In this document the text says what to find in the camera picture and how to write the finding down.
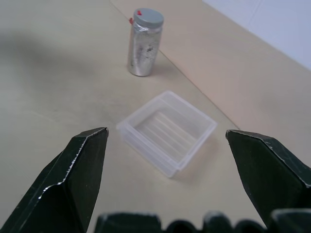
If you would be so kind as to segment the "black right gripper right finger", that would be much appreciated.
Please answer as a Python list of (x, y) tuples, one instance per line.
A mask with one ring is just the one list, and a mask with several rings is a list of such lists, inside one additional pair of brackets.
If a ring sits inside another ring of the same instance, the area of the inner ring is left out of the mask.
[(273, 137), (225, 134), (245, 192), (267, 228), (311, 228), (311, 168)]

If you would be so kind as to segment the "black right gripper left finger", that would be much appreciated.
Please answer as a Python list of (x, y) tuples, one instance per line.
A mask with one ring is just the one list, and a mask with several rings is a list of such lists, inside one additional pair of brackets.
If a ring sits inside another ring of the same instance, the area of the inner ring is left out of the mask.
[(108, 128), (74, 136), (40, 172), (0, 233), (86, 233), (99, 194)]

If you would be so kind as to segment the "clear plastic tray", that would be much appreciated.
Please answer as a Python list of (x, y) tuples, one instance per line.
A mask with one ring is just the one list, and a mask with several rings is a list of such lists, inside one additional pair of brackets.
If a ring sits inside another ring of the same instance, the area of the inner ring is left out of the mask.
[(217, 122), (172, 91), (156, 96), (117, 124), (121, 138), (171, 178), (182, 171)]

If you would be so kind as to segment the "silver jar with grey lid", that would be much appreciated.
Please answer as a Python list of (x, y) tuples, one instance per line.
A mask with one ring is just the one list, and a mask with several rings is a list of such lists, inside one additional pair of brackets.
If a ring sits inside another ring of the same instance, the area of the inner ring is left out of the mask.
[(147, 28), (133, 22), (131, 26), (127, 68), (140, 77), (149, 76), (160, 45), (162, 28)]

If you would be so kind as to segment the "grey plastic jar lid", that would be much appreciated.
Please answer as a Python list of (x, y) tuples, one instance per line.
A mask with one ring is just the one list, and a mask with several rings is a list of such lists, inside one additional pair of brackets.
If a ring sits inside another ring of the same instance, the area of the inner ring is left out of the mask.
[(138, 8), (134, 11), (133, 20), (142, 27), (159, 28), (164, 23), (164, 16), (150, 8)]

